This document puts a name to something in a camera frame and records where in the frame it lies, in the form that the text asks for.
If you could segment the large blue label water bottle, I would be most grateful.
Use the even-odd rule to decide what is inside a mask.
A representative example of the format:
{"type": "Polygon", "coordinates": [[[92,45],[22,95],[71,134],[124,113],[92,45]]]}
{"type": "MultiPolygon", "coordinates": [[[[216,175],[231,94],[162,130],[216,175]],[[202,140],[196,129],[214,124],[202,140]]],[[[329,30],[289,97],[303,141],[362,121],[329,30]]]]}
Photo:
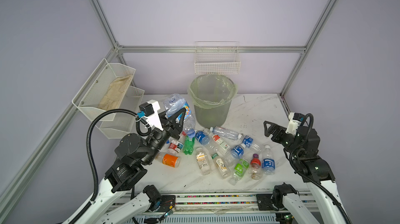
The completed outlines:
{"type": "Polygon", "coordinates": [[[183,107],[186,108],[186,115],[183,122],[183,132],[191,138],[195,137],[196,120],[186,99],[180,94],[175,93],[166,97],[163,101],[163,104],[168,118],[176,113],[179,109],[183,107]]]}

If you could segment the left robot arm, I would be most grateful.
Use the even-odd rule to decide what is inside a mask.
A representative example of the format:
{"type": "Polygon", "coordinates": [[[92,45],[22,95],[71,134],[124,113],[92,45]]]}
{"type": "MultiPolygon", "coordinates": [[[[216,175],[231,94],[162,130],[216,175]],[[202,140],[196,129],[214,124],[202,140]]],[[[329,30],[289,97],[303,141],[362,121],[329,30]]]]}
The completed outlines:
{"type": "Polygon", "coordinates": [[[93,177],[93,193],[65,222],[67,224],[123,223],[130,217],[147,210],[158,209],[161,194],[154,185],[148,185],[127,204],[109,214],[108,208],[146,175],[147,165],[151,165],[169,138],[178,140],[183,131],[186,109],[179,109],[171,116],[163,111],[158,113],[150,102],[140,105],[140,112],[128,109],[111,109],[97,116],[86,134],[86,154],[93,177]],[[136,132],[126,134],[115,148],[116,160],[99,178],[92,153],[92,133],[96,124],[108,115],[123,113],[135,117],[136,132]]]}

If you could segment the orange label bottle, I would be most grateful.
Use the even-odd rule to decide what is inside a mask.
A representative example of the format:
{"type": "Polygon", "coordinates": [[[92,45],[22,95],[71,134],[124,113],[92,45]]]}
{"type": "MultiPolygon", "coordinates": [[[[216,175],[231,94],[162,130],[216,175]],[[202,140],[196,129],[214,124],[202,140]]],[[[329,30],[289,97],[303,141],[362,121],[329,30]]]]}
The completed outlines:
{"type": "Polygon", "coordinates": [[[155,159],[162,164],[173,168],[179,167],[181,161],[180,157],[165,152],[159,152],[155,159]]]}

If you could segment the red green label clear bottle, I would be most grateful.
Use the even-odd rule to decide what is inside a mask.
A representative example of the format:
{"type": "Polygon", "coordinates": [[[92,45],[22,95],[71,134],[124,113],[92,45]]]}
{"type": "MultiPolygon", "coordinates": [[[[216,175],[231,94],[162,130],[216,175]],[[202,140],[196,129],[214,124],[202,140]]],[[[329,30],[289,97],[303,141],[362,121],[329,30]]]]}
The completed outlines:
{"type": "Polygon", "coordinates": [[[223,140],[219,135],[214,134],[210,129],[204,129],[203,132],[210,137],[216,146],[218,146],[218,151],[222,156],[227,155],[231,146],[225,140],[223,140]]]}

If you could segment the blue label white cap bottle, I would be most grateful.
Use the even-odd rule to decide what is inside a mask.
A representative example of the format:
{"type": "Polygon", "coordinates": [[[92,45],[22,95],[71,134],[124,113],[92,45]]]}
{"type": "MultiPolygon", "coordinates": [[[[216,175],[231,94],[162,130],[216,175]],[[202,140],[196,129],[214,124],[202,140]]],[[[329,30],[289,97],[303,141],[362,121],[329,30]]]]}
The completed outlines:
{"type": "Polygon", "coordinates": [[[199,130],[195,134],[195,138],[199,141],[199,143],[203,146],[206,146],[210,143],[210,138],[203,131],[199,130]]]}

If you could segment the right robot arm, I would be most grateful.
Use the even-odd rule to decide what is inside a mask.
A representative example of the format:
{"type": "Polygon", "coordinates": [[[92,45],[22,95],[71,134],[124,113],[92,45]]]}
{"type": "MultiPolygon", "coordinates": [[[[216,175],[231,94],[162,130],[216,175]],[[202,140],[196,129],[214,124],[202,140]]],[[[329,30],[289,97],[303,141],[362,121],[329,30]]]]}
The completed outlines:
{"type": "MultiPolygon", "coordinates": [[[[265,121],[264,135],[283,146],[286,159],[310,190],[324,223],[350,224],[352,221],[342,205],[332,169],[318,155],[320,137],[314,129],[313,115],[295,113],[287,127],[265,121]]],[[[278,210],[287,209],[300,224],[317,223],[290,184],[276,185],[271,202],[278,210]]]]}

